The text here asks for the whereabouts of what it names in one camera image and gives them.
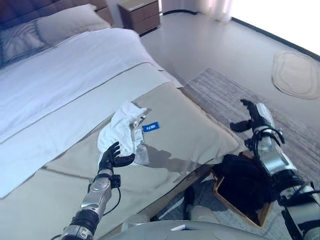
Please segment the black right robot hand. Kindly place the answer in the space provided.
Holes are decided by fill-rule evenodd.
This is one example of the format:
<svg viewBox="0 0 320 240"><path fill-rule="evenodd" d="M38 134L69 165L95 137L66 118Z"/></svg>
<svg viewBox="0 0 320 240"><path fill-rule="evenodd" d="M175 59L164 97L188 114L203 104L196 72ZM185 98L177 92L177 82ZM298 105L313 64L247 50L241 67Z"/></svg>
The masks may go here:
<svg viewBox="0 0 320 240"><path fill-rule="evenodd" d="M231 130L236 133L242 133L250 129L254 132L261 127L275 127L271 112L264 103L259 102L255 104L247 99L241 99L240 101L247 107L250 119L236 123L231 122L229 124Z"/></svg>

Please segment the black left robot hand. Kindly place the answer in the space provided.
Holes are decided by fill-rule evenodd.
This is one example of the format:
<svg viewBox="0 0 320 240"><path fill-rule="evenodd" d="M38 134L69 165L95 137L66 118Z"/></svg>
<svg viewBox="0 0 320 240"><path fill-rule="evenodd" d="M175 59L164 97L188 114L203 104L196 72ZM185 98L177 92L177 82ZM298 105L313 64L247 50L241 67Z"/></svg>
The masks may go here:
<svg viewBox="0 0 320 240"><path fill-rule="evenodd" d="M134 153L127 156L120 156L120 153L120 143L117 141L103 153L97 173L100 174L104 170L110 170L113 173L113 168L126 167L134 162L136 156Z"/></svg>

